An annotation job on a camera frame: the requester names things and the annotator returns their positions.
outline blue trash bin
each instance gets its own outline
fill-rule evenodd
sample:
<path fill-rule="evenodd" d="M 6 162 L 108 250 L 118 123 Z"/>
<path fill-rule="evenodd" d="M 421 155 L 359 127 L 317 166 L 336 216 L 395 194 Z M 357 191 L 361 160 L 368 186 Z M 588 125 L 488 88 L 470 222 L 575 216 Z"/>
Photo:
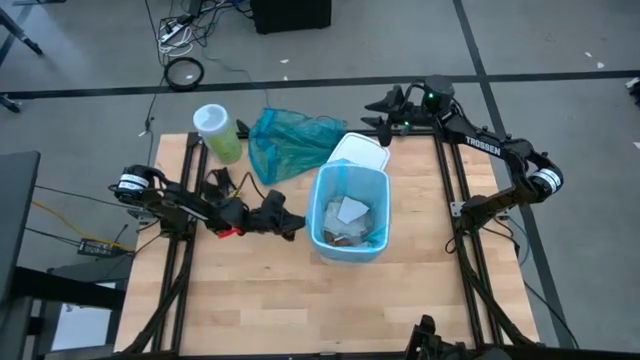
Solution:
<path fill-rule="evenodd" d="M 307 232 L 315 250 L 324 258 L 351 263 L 365 263 L 378 257 L 389 243 L 391 224 L 391 194 L 389 176 L 346 160 L 337 160 L 320 167 L 311 188 L 307 210 Z M 365 240 L 371 247 L 334 247 L 323 236 L 324 214 L 329 201 L 336 196 L 348 196 L 369 207 L 373 231 Z"/>

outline bin lid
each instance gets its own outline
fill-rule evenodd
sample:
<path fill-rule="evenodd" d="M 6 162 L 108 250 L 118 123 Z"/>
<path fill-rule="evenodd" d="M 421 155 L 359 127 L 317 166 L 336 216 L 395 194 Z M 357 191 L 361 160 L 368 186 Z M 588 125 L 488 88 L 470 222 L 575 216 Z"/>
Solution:
<path fill-rule="evenodd" d="M 377 140 L 358 133 L 347 133 L 338 143 L 327 162 L 345 159 L 354 164 L 384 171 L 391 152 Z"/>

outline gray floor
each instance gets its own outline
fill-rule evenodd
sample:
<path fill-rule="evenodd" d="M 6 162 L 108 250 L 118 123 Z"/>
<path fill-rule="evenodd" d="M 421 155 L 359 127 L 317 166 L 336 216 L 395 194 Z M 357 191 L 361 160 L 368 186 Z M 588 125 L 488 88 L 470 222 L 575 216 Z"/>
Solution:
<path fill-rule="evenodd" d="M 1 0 L 11 15 L 19 10 Z M 157 21 L 170 0 L 150 0 Z M 182 10 L 174 6 L 174 14 Z M 325 30 L 257 35 L 236 12 L 224 15 L 206 48 L 247 69 L 256 81 L 474 75 L 452 0 L 334 0 Z M 628 0 L 463 0 L 489 74 L 640 69 L 640 2 Z M 24 28 L 43 48 L 38 58 L 15 43 L 0 67 L 0 91 L 155 86 L 161 69 L 144 2 L 69 0 L 33 7 Z M 0 41 L 6 32 L 0 29 Z M 201 49 L 190 54 L 202 59 Z M 289 59 L 283 64 L 282 59 Z M 205 62 L 203 83 L 245 82 L 241 73 Z M 604 68 L 597 69 L 597 63 Z M 640 109 L 624 89 L 629 79 L 494 83 L 508 132 L 549 151 L 566 185 L 534 205 L 538 227 L 564 306 L 581 346 L 640 351 L 640 251 L 636 204 L 640 199 Z M 274 107 L 347 119 L 362 128 L 362 106 L 382 98 L 388 85 L 269 90 Z M 478 124 L 490 125 L 477 84 L 457 84 L 458 99 Z M 144 162 L 149 138 L 137 135 L 152 95 L 52 98 L 25 101 L 21 114 L 0 108 L 0 152 L 42 152 L 38 183 L 110 199 L 107 185 L 122 167 Z M 262 91 L 165 94 L 154 109 L 156 134 L 186 132 L 199 106 L 224 104 L 252 123 L 265 105 Z M 494 163 L 501 186 L 504 165 Z M 82 229 L 113 238 L 132 224 L 117 208 L 36 191 Z M 74 237 L 59 221 L 32 209 L 29 226 Z M 132 244 L 130 228 L 123 242 Z M 65 244 L 26 234 L 20 262 L 46 269 L 92 261 Z M 525 279 L 538 288 L 533 262 Z M 531 297 L 542 340 L 555 344 L 550 316 Z"/>

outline wooden table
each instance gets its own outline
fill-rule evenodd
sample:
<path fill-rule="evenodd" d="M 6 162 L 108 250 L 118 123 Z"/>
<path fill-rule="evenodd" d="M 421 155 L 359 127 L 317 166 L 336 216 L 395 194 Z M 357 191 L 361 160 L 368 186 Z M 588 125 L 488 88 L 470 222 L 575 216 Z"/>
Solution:
<path fill-rule="evenodd" d="M 160 139 L 155 166 L 174 181 L 180 177 L 186 138 L 180 134 Z M 229 167 L 236 184 L 252 170 L 246 142 L 244 146 L 243 158 Z M 293 243 L 257 234 L 218 239 L 200 223 L 180 354 L 403 351 L 422 314 L 435 318 L 437 333 L 446 341 L 471 344 L 457 259 L 444 251 L 452 231 L 433 138 L 394 140 L 390 150 L 386 171 L 391 177 L 391 239 L 374 263 L 326 265 L 304 229 Z M 461 152 L 472 195 L 495 193 L 488 156 L 470 148 Z M 451 160 L 449 164 L 460 199 Z M 223 167 L 211 155 L 207 165 Z M 308 171 L 274 187 L 285 194 L 292 213 L 305 214 L 315 174 Z M 260 204 L 250 183 L 241 196 L 252 208 Z M 494 223 L 487 226 L 504 232 Z M 157 233 L 158 228 L 141 233 L 138 247 Z M 480 235 L 496 300 L 526 336 L 537 339 L 513 245 L 486 231 Z M 167 247 L 167 240 L 156 241 L 133 263 L 116 350 L 129 345 L 155 310 Z M 170 342 L 173 311 L 167 316 L 164 348 Z M 479 311 L 490 341 L 484 307 Z"/>

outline plastic cup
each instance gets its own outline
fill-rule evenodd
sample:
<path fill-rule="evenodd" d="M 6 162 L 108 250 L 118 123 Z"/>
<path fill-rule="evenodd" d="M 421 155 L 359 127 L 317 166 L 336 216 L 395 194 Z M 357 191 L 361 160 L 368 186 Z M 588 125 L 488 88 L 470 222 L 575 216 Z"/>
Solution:
<path fill-rule="evenodd" d="M 205 145 L 223 164 L 240 160 L 242 145 L 224 107 L 217 104 L 201 107 L 193 114 L 193 125 Z"/>

